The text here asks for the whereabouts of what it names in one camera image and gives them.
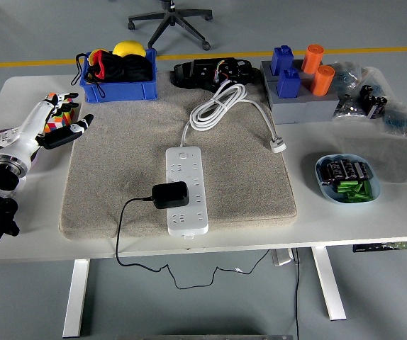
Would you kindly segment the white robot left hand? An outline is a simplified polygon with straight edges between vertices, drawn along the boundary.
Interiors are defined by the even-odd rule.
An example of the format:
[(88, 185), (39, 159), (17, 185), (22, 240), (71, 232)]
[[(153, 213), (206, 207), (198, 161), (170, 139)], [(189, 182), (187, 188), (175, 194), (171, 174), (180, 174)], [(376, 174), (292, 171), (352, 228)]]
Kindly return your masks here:
[(51, 117), (79, 106), (73, 101), (76, 97), (77, 93), (50, 93), (40, 101), (19, 127), (13, 141), (1, 147), (0, 165), (23, 177), (30, 170), (34, 155), (41, 147), (55, 149), (81, 137), (94, 119), (92, 114), (70, 125), (45, 132)]

